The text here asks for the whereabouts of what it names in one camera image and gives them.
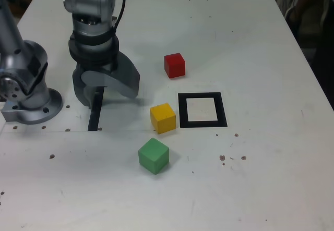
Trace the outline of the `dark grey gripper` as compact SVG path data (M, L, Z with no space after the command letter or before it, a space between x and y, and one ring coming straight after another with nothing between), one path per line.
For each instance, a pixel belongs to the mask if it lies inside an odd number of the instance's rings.
M77 99L89 109L93 105L96 87L111 88L130 99L134 99L139 92L140 74L122 52L117 53L114 62L77 63L72 78Z

